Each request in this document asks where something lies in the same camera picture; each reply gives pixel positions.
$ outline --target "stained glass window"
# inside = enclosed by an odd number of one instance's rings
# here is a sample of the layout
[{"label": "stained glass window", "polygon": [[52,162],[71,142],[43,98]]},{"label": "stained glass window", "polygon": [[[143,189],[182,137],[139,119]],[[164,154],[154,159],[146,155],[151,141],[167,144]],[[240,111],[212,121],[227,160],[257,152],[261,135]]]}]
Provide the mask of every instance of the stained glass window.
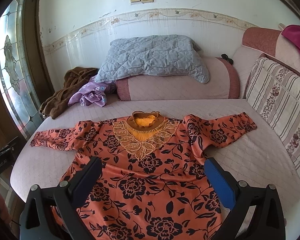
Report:
[{"label": "stained glass window", "polygon": [[0,17],[0,92],[18,129],[29,139],[43,119],[25,60],[22,5],[23,0],[13,0]]}]

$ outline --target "wallpaper border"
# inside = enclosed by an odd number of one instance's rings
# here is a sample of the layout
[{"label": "wallpaper border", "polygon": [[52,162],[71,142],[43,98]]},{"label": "wallpaper border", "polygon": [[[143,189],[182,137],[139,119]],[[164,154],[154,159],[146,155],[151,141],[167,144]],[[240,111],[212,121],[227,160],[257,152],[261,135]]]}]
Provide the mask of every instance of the wallpaper border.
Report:
[{"label": "wallpaper border", "polygon": [[211,22],[216,24],[222,24],[237,28],[240,30],[246,30],[250,27],[257,27],[256,25],[239,20],[237,18],[203,10],[197,9],[185,9],[185,8],[160,8],[133,11],[128,13],[122,13],[108,18],[98,20],[96,22],[85,25],[69,34],[63,36],[59,40],[53,42],[48,46],[43,47],[44,54],[49,54],[61,47],[70,44],[84,36],[92,33],[97,33],[101,30],[108,28],[114,28],[120,25],[126,25],[129,23],[145,22],[145,21],[163,21],[163,20],[195,20],[202,22]]}]

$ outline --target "bed sheet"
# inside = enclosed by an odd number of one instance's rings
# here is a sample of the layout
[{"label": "bed sheet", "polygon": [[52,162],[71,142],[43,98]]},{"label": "bed sheet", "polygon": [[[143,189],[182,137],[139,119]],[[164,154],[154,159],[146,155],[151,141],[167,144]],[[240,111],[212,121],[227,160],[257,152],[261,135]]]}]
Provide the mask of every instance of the bed sheet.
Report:
[{"label": "bed sheet", "polygon": [[[300,200],[300,178],[282,142],[268,124],[252,109],[245,99],[202,99],[162,101],[119,101],[110,95],[104,107],[92,104],[82,107],[75,104],[57,119],[47,118],[38,131],[52,128],[71,128],[82,120],[101,121],[129,116],[134,111],[160,111],[166,117],[183,119],[194,114],[203,119],[214,119],[245,111],[258,128],[243,135],[225,148],[208,147],[205,153],[232,173],[237,180],[245,180],[250,186],[277,186],[283,213],[291,217],[293,206]],[[46,147],[30,147],[28,141],[21,151],[11,174],[11,186],[26,201],[31,185],[41,188],[54,187],[71,164],[75,152],[58,151]],[[225,218],[229,211],[223,208]],[[245,229],[253,208],[242,225]]]}]

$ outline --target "metal screw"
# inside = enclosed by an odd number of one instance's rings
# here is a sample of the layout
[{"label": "metal screw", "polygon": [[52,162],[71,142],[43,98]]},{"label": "metal screw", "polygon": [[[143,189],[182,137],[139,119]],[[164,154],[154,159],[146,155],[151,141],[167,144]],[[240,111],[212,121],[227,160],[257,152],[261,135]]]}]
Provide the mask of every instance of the metal screw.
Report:
[{"label": "metal screw", "polygon": [[63,180],[62,182],[60,182],[60,187],[66,187],[68,185],[68,181]]},{"label": "metal screw", "polygon": [[276,189],[275,184],[269,184],[269,188],[275,190]]},{"label": "metal screw", "polygon": [[37,185],[37,184],[34,184],[34,185],[31,186],[30,189],[31,189],[32,191],[35,191],[35,190],[38,189],[38,185]]},{"label": "metal screw", "polygon": [[246,187],[248,184],[244,180],[239,181],[239,186],[240,187]]}]

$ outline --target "brown jacket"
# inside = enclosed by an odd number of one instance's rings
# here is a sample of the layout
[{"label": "brown jacket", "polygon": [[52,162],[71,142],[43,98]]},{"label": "brown jacket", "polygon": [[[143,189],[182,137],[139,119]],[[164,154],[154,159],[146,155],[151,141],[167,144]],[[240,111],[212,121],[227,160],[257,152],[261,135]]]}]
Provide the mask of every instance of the brown jacket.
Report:
[{"label": "brown jacket", "polygon": [[97,68],[76,67],[67,71],[63,89],[55,92],[41,106],[40,113],[49,115],[52,119],[57,118],[68,107],[70,98],[78,92],[78,90],[88,83],[90,77],[98,73]]}]

